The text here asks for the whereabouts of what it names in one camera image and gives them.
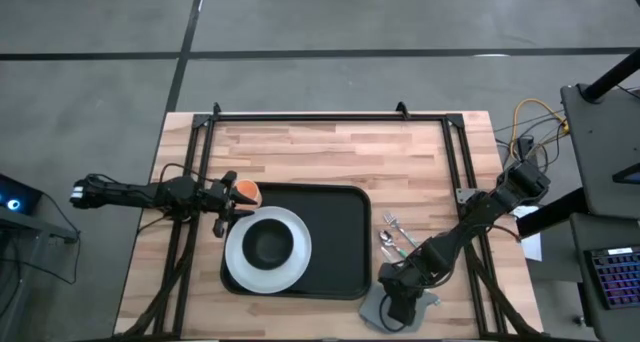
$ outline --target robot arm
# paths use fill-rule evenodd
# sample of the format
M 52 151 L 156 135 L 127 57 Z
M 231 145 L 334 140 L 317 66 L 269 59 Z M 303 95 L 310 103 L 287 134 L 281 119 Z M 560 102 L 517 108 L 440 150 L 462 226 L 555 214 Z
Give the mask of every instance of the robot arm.
M 216 212 L 218 219 L 214 234 L 222 237 L 225 222 L 234 222 L 253 213 L 236 211 L 236 203 L 256 204 L 233 187 L 236 178 L 236 172 L 229 171 L 222 179 L 213 180 L 211 186 L 205 188 L 190 176 L 147 185 L 132 185 L 117 182 L 104 175 L 89 174 L 73 185 L 70 202 L 81 209 L 104 205 L 155 208 L 179 221 L 188 220 L 196 211 Z
M 521 204 L 539 201 L 549 179 L 529 163 L 516 163 L 504 171 L 491 192 L 476 192 L 462 208 L 460 223 L 447 233 L 424 241 L 402 264 L 384 263 L 378 281 L 391 299 L 389 317 L 411 325 L 416 300 L 425 288 L 446 283 L 460 250 L 503 214 Z

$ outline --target black bowl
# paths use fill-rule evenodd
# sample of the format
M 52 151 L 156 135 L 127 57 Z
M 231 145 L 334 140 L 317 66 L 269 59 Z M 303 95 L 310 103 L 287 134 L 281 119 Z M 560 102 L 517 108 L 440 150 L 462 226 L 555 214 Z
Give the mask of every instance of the black bowl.
M 254 223 L 242 239 L 242 252 L 250 265 L 261 270 L 282 266 L 293 251 L 293 235 L 282 222 L 264 219 Z

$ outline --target orange object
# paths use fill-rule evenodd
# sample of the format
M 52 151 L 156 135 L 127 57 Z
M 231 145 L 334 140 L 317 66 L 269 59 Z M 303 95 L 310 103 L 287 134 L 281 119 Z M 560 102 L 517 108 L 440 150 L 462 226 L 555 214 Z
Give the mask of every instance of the orange object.
M 262 194 L 260 194 L 260 189 L 255 182 L 251 180 L 239 180 L 236 182 L 234 187 L 238 190 L 238 192 L 258 203 L 256 205 L 237 204 L 236 209 L 254 210 L 260 207 L 260 205 L 262 204 Z

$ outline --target keyboard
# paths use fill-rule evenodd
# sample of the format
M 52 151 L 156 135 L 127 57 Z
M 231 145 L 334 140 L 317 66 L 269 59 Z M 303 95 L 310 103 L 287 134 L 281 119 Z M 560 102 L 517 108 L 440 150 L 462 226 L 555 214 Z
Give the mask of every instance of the keyboard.
M 640 307 L 640 246 L 585 252 L 607 309 Z

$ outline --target cable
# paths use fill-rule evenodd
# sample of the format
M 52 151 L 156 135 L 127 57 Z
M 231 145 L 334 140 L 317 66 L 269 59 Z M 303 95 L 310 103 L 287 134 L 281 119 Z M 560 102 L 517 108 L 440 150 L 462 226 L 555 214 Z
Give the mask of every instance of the cable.
M 620 88 L 621 90 L 627 92 L 628 94 L 632 95 L 633 97 L 635 97 L 637 99 L 640 99 L 640 96 L 638 96 L 637 94 L 631 92 L 630 90 L 628 90 L 628 89 L 626 89 L 626 88 L 624 88 L 624 87 L 622 87 L 620 85 L 617 85 L 617 86 L 618 86 L 618 88 Z
M 498 143 L 498 147 L 504 147 L 507 149 L 507 156 L 504 160 L 500 161 L 502 163 L 502 168 L 504 168 L 504 166 L 507 164 L 507 161 L 509 161 L 509 144 L 505 141 L 499 140 L 499 139 L 495 139 L 496 142 Z
M 554 113 L 564 112 L 564 108 L 563 108 L 563 109 L 556 110 L 556 111 L 553 111 L 553 112 L 554 112 Z M 533 121 L 539 120 L 540 118 L 544 118 L 544 117 L 547 117 L 547 116 L 551 116 L 551 115 L 553 115 L 554 113 L 547 113 L 547 114 L 543 114 L 543 115 L 541 115 L 541 116 L 534 117 L 534 118 L 531 118 L 531 119 L 528 119 L 528 120 L 525 120 L 525 121 L 522 121 L 522 122 L 518 122 L 518 123 L 516 123 L 516 124 L 512 124 L 512 125 L 509 125 L 509 126 L 506 126 L 506 127 L 498 128 L 498 129 L 496 129 L 496 130 L 493 130 L 493 132 L 494 132 L 494 133 L 495 133 L 495 132 L 500 132 L 500 131 L 504 131 L 504 130 L 509 129 L 509 128 L 511 128 L 511 127 L 514 127 L 514 126 L 519 126 L 519 125 L 521 125 L 521 124 L 525 124 L 525 123 L 533 122 Z
M 491 227 L 487 230 L 487 233 L 489 233 L 489 231 L 491 231 L 494 228 L 497 229 L 497 230 L 504 231 L 504 232 L 510 234 L 511 237 L 513 237 L 516 240 L 516 242 L 518 242 L 518 243 L 522 242 L 522 238 L 520 238 L 520 236 L 518 236 L 515 232 L 513 232 L 510 229 L 508 229 L 507 227 L 502 227 L 502 226 L 498 226 L 498 225 L 494 224 L 494 225 L 491 225 Z
M 74 283 L 76 283 L 77 277 L 78 277 L 78 261 L 80 260 L 80 251 L 81 251 L 81 247 L 82 247 L 82 240 L 80 239 L 80 230 L 78 230 L 78 228 L 69 220 L 69 218 L 67 218 L 67 215 L 64 214 L 64 212 L 62 212 L 62 209 L 60 208 L 60 206 L 58 206 L 58 203 L 56 203 L 56 201 L 53 199 L 53 197 L 51 197 L 48 193 L 46 192 L 42 192 L 42 194 L 47 197 L 49 199 L 49 201 L 51 201 L 51 203 L 53 203 L 53 205 L 56 207 L 56 209 L 58 210 L 58 212 L 60 213 L 60 215 L 62 216 L 62 218 L 64 218 L 64 220 L 67 222 L 67 224 L 69 226 L 71 226 L 71 228 L 73 229 L 73 231 L 76 233 L 76 238 L 78 239 L 78 248 L 77 248 L 77 252 L 76 252 L 76 260 L 74 262 L 74 266 L 73 266 L 73 281 L 68 281 L 67 279 L 60 277 L 58 274 L 49 271 L 45 268 L 33 265 L 29 262 L 25 262 L 25 261 L 20 261 L 20 260 L 13 260 L 14 262 L 18 262 L 24 265 L 27 265 L 31 268 L 37 269 L 41 272 L 50 274 L 56 278 L 58 278 L 59 280 L 72 285 Z M 0 259 L 0 261 L 12 261 L 12 260 L 7 260 L 7 259 Z
M 178 164 L 178 163 L 167 163 L 166 165 L 164 165 L 164 167 L 162 167 L 162 171 L 160 172 L 160 182 L 162 182 L 162 181 L 164 180 L 164 172 L 167 170 L 167 168 L 168 168 L 168 167 L 171 167 L 171 166 L 173 166 L 173 167 L 180 167 L 180 168 L 182 168 L 183 170 L 188 171 L 189 173 L 193 173 L 193 174 L 195 174 L 196 176 L 198 176 L 198 177 L 200 177 L 200 178 L 204 179 L 205 181 L 215 182 L 215 180 L 214 180 L 213 178 L 207 178 L 207 177 L 205 177 L 205 176 L 201 175 L 200 173 L 198 173 L 198 172 L 196 172 L 196 171 L 192 170 L 191 168 L 187 168 L 186 166 L 183 166 L 183 165 Z
M 117 183 L 117 184 L 124 184 L 124 183 L 120 183 L 120 182 L 118 182 L 118 181 L 114 180 L 113 178 L 111 178 L 111 177 L 109 177 L 109 176 L 107 176 L 107 175 L 101 174 L 101 173 L 89 173 L 89 174 L 87 175 L 87 177 L 104 177 L 104 178 L 106 178 L 107 180 L 109 180 L 109 181 L 111 181 L 111 182 L 113 182 L 113 183 Z M 93 186 L 93 187 L 95 187 L 95 188 L 100 188 L 100 189 L 105 190 L 105 191 L 123 192 L 122 190 L 119 190 L 119 189 L 115 189 L 115 188 L 108 188 L 108 187 L 105 187 L 105 186 L 99 186 L 99 185 L 96 185 L 96 184 L 94 184 L 90 179 L 87 179 L 86 181 L 87 181 L 87 183 L 88 183 L 89 185 L 91 185 L 91 186 Z M 150 199 L 150 200 L 153 200 L 153 197 L 149 196 L 149 195 L 148 195 L 148 194 L 146 194 L 144 191 L 131 190 L 131 191 L 126 191 L 126 192 L 128 192 L 128 193 L 138 193 L 138 194 L 141 194 L 141 195 L 143 195 L 143 196 L 147 197 L 147 198 L 148 198 L 148 199 Z
M 532 153 L 535 153 L 535 152 L 538 150 L 538 148 L 540 148 L 540 146 L 542 146 L 542 145 L 546 145 L 546 144 L 549 144 L 549 143 L 554 142 L 554 141 L 556 141 L 556 140 L 558 140 L 558 139 L 560 139 L 560 138 L 562 138 L 562 137 L 567 136 L 567 135 L 569 134 L 568 132 L 565 132 L 565 133 L 563 133 L 562 135 L 560 135 L 560 128 L 561 128 L 561 127 L 562 127 L 562 128 L 564 128 L 564 125 L 566 124 L 566 121 L 567 121 L 567 119 L 565 118 L 563 121 L 561 121 L 561 122 L 558 124 L 558 126 L 557 126 L 556 128 L 554 128 L 554 129 L 552 129 L 552 130 L 549 130 L 549 132 L 547 132 L 547 133 L 546 133 L 546 134 L 545 134 L 545 135 L 540 139 L 542 142 L 539 142 L 538 144 L 536 144 L 536 145 L 535 145 L 535 146 L 534 146 L 534 147 L 529 151 L 529 153 L 527 153 L 527 155 L 526 155 L 526 156 L 524 156 L 524 159 L 526 160 L 527 158 L 529 158 L 529 156 L 531 156 L 531 154 L 532 154 Z M 553 133 L 553 131 L 555 131 L 555 130 L 558 130 L 558 133 L 556 134 L 556 137 L 555 137 L 555 138 L 554 138 L 554 137 L 551 137 L 551 138 L 546 139 L 546 138 L 547 138 L 551 133 Z
M 558 154 L 556 154 L 556 157 L 551 161 L 551 162 L 547 162 L 546 163 L 546 167 L 548 168 L 549 165 L 551 165 L 553 162 L 557 161 L 558 158 L 560 158 L 560 139 L 562 137 L 560 137 L 560 126 L 558 126 L 558 131 L 556 132 L 556 148 L 558 149 Z
M 542 173 L 547 173 L 547 171 L 549 170 L 549 153 L 547 153 L 547 147 L 545 147 L 544 145 L 540 146 L 542 147 L 542 152 L 544 153 L 544 167 L 542 169 Z
M 167 218 L 167 216 L 162 216 L 162 217 L 160 217 L 160 218 L 158 218 L 158 219 L 155 219 L 155 220 L 153 220 L 153 221 L 151 221 L 151 222 L 147 223 L 146 225 L 144 225 L 144 226 L 142 226 L 142 227 L 138 228 L 138 234 L 140 234 L 140 232 L 142 232 L 142 230 L 144 230 L 145 228 L 147 228 L 147 227 L 149 227 L 149 226 L 152 226 L 152 225 L 154 225 L 154 224 L 156 224 L 156 223 L 158 223 L 158 222 L 162 221 L 162 220 L 163 220 L 163 219 L 165 219 L 165 218 Z
M 520 137 L 526 136 L 529 132 L 531 132 L 531 130 L 533 130 L 534 128 L 540 126 L 543 123 L 547 123 L 550 121 L 556 121 L 555 117 L 551 117 L 551 118 L 545 118 L 542 121 L 538 121 L 534 124 L 532 124 L 531 126 L 529 126 L 529 128 L 527 128 L 524 132 L 522 132 L 522 134 L 520 135 Z
M 399 328 L 391 328 L 389 327 L 389 325 L 387 325 L 387 323 L 384 321 L 384 318 L 382 318 L 382 306 L 384 305 L 384 303 L 387 301 L 387 298 L 389 298 L 388 294 L 385 294 L 384 297 L 382 297 L 382 299 L 380 300 L 380 307 L 378 307 L 378 317 L 380 317 L 380 323 L 382 323 L 382 326 L 384 326 L 384 328 L 391 332 L 391 333 L 396 333 L 396 332 L 400 332 L 402 331 L 405 327 L 407 327 L 406 324 L 402 324 L 402 326 L 400 326 Z
M 17 260 L 17 259 L 9 259 L 9 258 L 0 258 L 0 261 L 2 261 L 2 262 L 16 262 L 16 263 L 19 263 L 19 264 L 23 264 L 25 266 L 29 266 L 29 267 L 31 267 L 33 269 L 36 269 L 36 270 L 40 271 L 40 272 L 44 272 L 46 274 L 49 274 L 49 275 L 59 279 L 60 281 L 66 283 L 68 285 L 72 285 L 72 284 L 76 283 L 75 275 L 73 277 L 73 281 L 69 281 L 66 278 L 60 276 L 59 274 L 57 274 L 57 273 L 55 273 L 53 271 L 50 271 L 50 270 L 48 270 L 46 268 L 43 268 L 43 267 L 40 267 L 40 266 L 36 266 L 36 265 L 34 265 L 32 263 L 29 263 L 29 262 L 25 262 L 25 261 L 21 261 L 21 260 Z
M 550 114 L 554 115 L 558 121 L 562 121 L 562 117 L 558 115 L 558 113 L 556 113 L 553 109 L 551 109 L 551 107 L 549 107 L 549 105 L 547 105 L 546 103 L 542 102 L 539 99 L 527 98 L 520 101 L 520 103 L 518 103 L 516 108 L 513 110 L 513 127 L 511 129 L 511 141 L 509 142 L 509 155 L 513 158 L 516 158 L 514 154 L 514 146 L 515 146 L 517 135 L 518 135 L 518 112 L 520 112 L 520 108 L 524 106 L 526 103 L 537 103 L 540 106 L 544 107 L 547 111 L 549 111 Z

